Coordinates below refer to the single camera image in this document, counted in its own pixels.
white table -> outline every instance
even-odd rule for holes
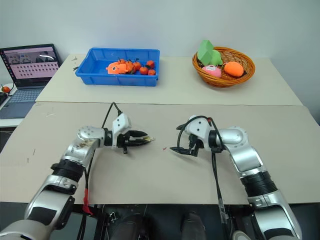
[[[155,140],[141,147],[103,148],[91,169],[91,204],[217,204],[210,153],[179,155],[178,131],[193,114],[211,116],[218,128],[240,126],[248,132],[275,184],[289,203],[320,202],[320,127],[304,106],[119,104],[132,129]],[[58,163],[78,128],[101,127],[109,104],[37,102],[0,154],[0,201],[29,202],[50,166]],[[117,111],[111,112],[106,127]],[[187,137],[181,144],[185,146]],[[248,204],[227,152],[217,155],[225,204]],[[82,203],[84,178],[75,202]]]
[[[71,54],[36,99],[37,102],[134,103],[178,105],[288,106],[302,103],[268,58],[253,59],[247,82],[229,88],[207,85],[191,57],[161,57],[156,87],[86,85],[75,75],[84,54]]]
[[[9,83],[4,86],[7,86],[9,88],[12,88],[13,84]],[[12,91],[10,94],[14,94],[16,92],[17,88],[14,85]],[[9,101],[10,96],[0,105],[0,110],[6,105],[6,103]],[[10,127],[16,127],[23,121],[23,118],[10,118],[10,119],[0,119],[0,128],[10,128]]]

white wall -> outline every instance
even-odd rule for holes
[[[320,122],[319,23],[319,0],[0,0],[0,47],[53,43],[63,60],[91,47],[192,56],[209,39],[271,58]],[[11,81],[2,63],[0,77]]]

